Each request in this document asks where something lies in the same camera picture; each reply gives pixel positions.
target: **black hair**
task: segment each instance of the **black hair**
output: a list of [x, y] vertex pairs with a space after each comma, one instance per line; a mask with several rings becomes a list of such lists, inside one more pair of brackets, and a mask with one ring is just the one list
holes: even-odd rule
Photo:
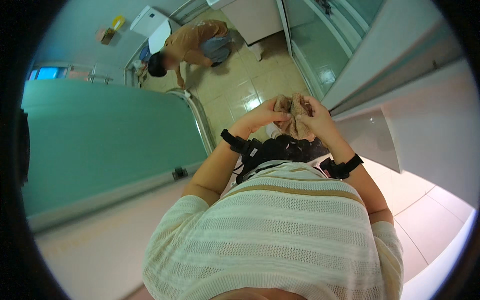
[[167, 74], [167, 70], [163, 66], [165, 60], [165, 54], [163, 52], [157, 52], [152, 54], [148, 60], [148, 72], [154, 77], [163, 77]]

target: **toilet tank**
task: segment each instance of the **toilet tank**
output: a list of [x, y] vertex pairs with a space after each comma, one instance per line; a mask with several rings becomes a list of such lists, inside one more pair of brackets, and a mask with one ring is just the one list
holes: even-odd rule
[[132, 21], [130, 30], [145, 37], [150, 37], [152, 33], [166, 20], [168, 20], [168, 18], [161, 12], [147, 5], [135, 18], [135, 20]]

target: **door hinge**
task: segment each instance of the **door hinge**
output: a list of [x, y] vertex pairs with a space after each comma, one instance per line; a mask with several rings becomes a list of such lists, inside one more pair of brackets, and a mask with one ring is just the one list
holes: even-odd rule
[[183, 169], [181, 167], [178, 167], [178, 168], [175, 168], [175, 171], [172, 172], [172, 175], [173, 175], [174, 180], [179, 180], [179, 179], [182, 179], [184, 177], [187, 177], [188, 172], [187, 172], [187, 169]]

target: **yellow object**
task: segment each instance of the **yellow object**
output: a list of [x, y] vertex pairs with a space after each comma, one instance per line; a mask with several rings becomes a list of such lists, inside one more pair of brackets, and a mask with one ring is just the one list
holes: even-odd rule
[[123, 23], [125, 23], [125, 18], [123, 16], [117, 16], [112, 22], [113, 30], [117, 31]]

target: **orange shirt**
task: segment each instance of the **orange shirt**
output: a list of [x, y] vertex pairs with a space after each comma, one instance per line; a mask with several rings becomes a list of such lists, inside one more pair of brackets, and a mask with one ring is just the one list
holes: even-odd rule
[[179, 60], [205, 65], [208, 59], [200, 50], [200, 44], [215, 36], [226, 36], [227, 24], [218, 20], [198, 21], [182, 26], [165, 41], [164, 50]]

